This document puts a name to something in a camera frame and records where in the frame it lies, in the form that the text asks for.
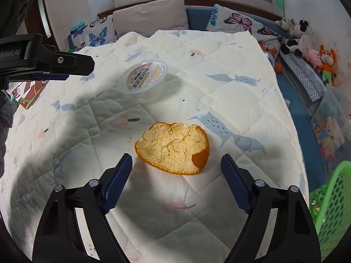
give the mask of green plastic basket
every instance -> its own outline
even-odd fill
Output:
[[[330,181],[310,193],[310,212],[324,260],[351,224],[350,161],[341,162]]]

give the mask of orange butterfly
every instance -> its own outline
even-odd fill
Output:
[[[269,44],[267,46],[265,46],[264,41],[259,41],[258,43],[264,52],[269,52],[273,56],[275,56],[277,54],[277,49],[275,47],[273,47],[273,46],[269,47]]]

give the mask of pink pig plush toy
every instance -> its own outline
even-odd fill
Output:
[[[305,55],[306,61],[312,64],[312,67],[315,71],[319,72],[320,70],[318,69],[318,66],[322,66],[323,63],[321,61],[321,56],[319,55],[319,52],[308,48],[308,52]]]

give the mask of bed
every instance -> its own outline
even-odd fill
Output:
[[[224,261],[247,218],[220,170],[225,153],[273,187],[299,186],[308,203],[296,128],[274,70],[248,32],[131,32],[79,53],[93,57],[94,72],[50,81],[29,110],[16,111],[6,144],[0,210],[29,258],[53,187],[99,178],[123,153],[134,165],[107,219],[131,262]],[[162,97],[138,104],[116,82],[144,59],[165,61],[169,71]],[[135,141],[156,121],[205,129],[210,156],[200,174],[168,174],[136,156]],[[77,215],[86,250],[97,257],[82,211]],[[266,236],[273,226],[271,218]],[[259,255],[268,243],[265,237]]]

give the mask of orange ball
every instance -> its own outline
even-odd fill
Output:
[[[283,66],[281,63],[279,62],[276,62],[274,64],[274,71],[277,73],[277,74],[281,74],[283,72]]]

